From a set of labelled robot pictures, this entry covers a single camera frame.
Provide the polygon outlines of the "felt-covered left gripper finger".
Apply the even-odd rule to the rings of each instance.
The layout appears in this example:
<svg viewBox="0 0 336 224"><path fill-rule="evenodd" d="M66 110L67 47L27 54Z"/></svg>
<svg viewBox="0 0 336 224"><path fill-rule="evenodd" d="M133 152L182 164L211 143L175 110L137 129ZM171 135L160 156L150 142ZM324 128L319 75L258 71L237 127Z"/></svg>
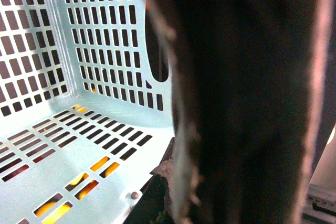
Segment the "felt-covered left gripper finger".
<svg viewBox="0 0 336 224"><path fill-rule="evenodd" d="M173 160L170 158L166 161L163 161L160 165L154 168L151 171L152 175L159 175L160 177L171 182L173 179Z"/></svg>

